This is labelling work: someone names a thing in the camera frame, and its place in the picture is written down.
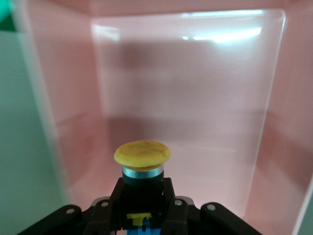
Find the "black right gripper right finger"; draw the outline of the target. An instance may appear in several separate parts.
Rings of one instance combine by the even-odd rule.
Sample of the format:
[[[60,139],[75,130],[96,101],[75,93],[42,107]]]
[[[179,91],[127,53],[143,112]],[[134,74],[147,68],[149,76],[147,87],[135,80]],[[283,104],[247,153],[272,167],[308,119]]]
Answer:
[[[216,202],[201,206],[189,205],[175,196],[172,180],[162,180],[167,205],[166,217],[161,226],[162,235],[259,235],[229,209]]]

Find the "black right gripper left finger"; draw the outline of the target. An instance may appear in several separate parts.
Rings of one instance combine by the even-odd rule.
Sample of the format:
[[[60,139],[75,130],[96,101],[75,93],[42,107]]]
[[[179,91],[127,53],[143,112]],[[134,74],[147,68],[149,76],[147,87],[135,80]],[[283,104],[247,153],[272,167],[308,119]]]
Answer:
[[[109,198],[99,198],[85,211],[76,205],[63,206],[20,235],[111,235],[121,229],[117,205],[125,183],[119,178]]]

